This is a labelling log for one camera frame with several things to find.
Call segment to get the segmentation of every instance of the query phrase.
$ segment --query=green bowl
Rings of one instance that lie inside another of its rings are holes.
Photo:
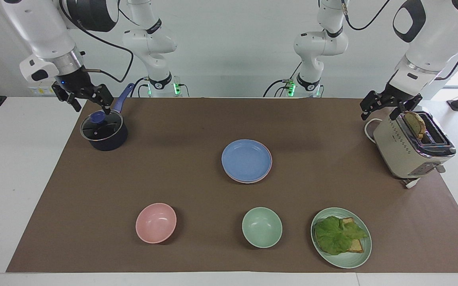
[[[243,235],[250,244],[259,248],[274,246],[282,237],[282,222],[278,215],[264,207],[251,209],[243,217]]]
[[[360,239],[361,246],[363,247],[363,253],[351,253],[351,252],[345,252],[341,253],[339,255],[330,255],[323,250],[318,245],[318,242],[316,241],[316,234],[314,233],[314,226],[316,223],[319,221],[322,221],[323,219],[326,219],[329,216],[334,216],[338,218],[345,218],[345,217],[352,217],[355,220],[355,223],[362,228],[362,230],[367,233],[369,237],[365,237]],[[356,268],[358,266],[361,266],[364,264],[367,259],[369,259],[372,251],[372,239],[371,239],[371,234],[369,232],[369,229],[363,223],[363,221],[356,216],[354,213],[349,212],[349,210],[345,210],[342,208],[327,208],[324,209],[316,216],[314,216],[314,219],[311,224],[311,237],[312,237],[312,243],[314,244],[314,247],[316,250],[319,252],[321,257],[323,257],[327,262],[340,267],[340,268]]]

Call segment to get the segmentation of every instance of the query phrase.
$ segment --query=bread slice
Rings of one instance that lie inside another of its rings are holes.
[[[413,132],[413,134],[422,140],[425,134],[425,121],[416,112],[405,112],[404,120]]]
[[[346,224],[349,222],[355,222],[355,220],[352,217],[346,217],[342,219],[342,223]],[[353,239],[351,241],[351,246],[347,250],[348,252],[354,252],[354,253],[363,253],[363,247],[361,246],[360,239]]]

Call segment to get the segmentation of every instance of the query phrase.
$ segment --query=green lettuce leaf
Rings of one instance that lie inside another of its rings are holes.
[[[347,252],[353,239],[367,237],[356,223],[342,223],[342,219],[329,216],[314,226],[319,247],[331,255]]]

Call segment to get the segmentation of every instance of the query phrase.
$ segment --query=saucepan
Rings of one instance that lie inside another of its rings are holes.
[[[130,83],[116,100],[109,114],[103,110],[93,112],[80,125],[80,134],[101,151],[114,150],[127,140],[128,129],[121,115],[123,103],[135,85]]]

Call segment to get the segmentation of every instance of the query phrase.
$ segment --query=brown tabletop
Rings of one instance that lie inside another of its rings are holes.
[[[100,152],[79,132],[87,103],[8,266],[8,272],[345,272],[309,233],[328,207],[368,226],[372,254],[351,272],[458,272],[458,206],[433,172],[413,189],[391,177],[363,134],[357,99],[128,99],[129,129]],[[223,149],[265,144],[273,167],[244,185],[221,166]],[[164,243],[135,233],[145,206],[164,202],[178,226]],[[258,249],[243,237],[248,210],[282,219],[282,239]]]

